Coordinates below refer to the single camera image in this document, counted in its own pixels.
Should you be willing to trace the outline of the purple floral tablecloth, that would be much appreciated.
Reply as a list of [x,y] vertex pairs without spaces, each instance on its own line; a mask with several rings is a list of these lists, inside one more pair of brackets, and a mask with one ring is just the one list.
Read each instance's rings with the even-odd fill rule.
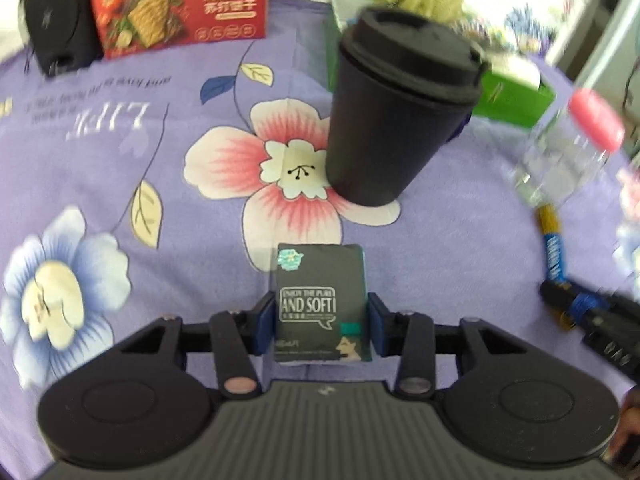
[[[203,195],[188,151],[206,132],[250,131],[257,103],[326,118],[323,4],[272,0],[256,42],[169,49],[43,78],[27,53],[1,67],[1,463],[38,476],[44,387],[161,316],[244,310],[269,275],[250,261],[245,211],[261,190]],[[478,316],[605,382],[629,380],[555,322],[538,296],[544,246],[496,149],[513,128],[473,118],[383,212],[329,208],[361,246],[367,284],[394,310],[439,323]]]

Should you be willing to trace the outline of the clear jar pink lid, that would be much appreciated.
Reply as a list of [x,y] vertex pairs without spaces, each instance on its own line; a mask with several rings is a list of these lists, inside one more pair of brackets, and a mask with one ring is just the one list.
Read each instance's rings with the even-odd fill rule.
[[623,144],[625,127],[592,89],[574,91],[566,107],[533,139],[514,169],[514,186],[530,206],[559,205],[600,174]]

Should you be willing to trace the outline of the black lidded coffee cup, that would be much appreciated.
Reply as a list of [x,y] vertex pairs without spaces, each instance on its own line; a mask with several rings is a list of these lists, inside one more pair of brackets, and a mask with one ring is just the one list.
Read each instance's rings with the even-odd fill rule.
[[488,70],[468,40],[419,15],[368,6],[342,33],[326,148],[339,196],[391,203],[471,117]]

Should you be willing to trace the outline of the green cardboard box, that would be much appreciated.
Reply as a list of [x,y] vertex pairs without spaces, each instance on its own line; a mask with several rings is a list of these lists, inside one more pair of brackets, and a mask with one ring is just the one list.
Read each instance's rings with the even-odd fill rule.
[[[337,81],[338,44],[344,28],[356,20],[360,10],[373,0],[330,0],[331,14],[326,19],[326,69],[328,89],[333,92]],[[487,72],[482,79],[483,95],[474,114],[507,122],[514,126],[533,128],[555,100],[548,84],[540,82],[534,90],[512,78]]]

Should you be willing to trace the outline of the red cracker box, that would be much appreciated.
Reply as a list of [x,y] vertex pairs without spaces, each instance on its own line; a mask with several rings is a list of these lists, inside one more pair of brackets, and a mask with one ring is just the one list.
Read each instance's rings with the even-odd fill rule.
[[259,39],[268,0],[92,0],[106,58],[184,44]]

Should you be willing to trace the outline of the blue gold battery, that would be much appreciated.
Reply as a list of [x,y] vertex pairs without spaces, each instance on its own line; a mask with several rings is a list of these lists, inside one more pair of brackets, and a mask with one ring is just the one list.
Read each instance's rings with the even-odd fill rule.
[[552,282],[565,282],[564,243],[559,217],[551,204],[538,206],[535,214],[537,226],[544,240],[547,278]]

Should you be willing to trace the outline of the dark tissue pack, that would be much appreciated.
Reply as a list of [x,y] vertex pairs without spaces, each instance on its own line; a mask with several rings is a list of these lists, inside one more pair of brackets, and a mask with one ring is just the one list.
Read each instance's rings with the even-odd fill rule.
[[370,361],[366,268],[360,246],[281,243],[273,277],[277,362]]

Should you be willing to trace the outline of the black speaker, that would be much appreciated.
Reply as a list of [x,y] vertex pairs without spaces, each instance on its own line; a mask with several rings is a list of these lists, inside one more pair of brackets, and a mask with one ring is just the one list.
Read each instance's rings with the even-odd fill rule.
[[43,75],[76,72],[103,56],[91,0],[22,0]]

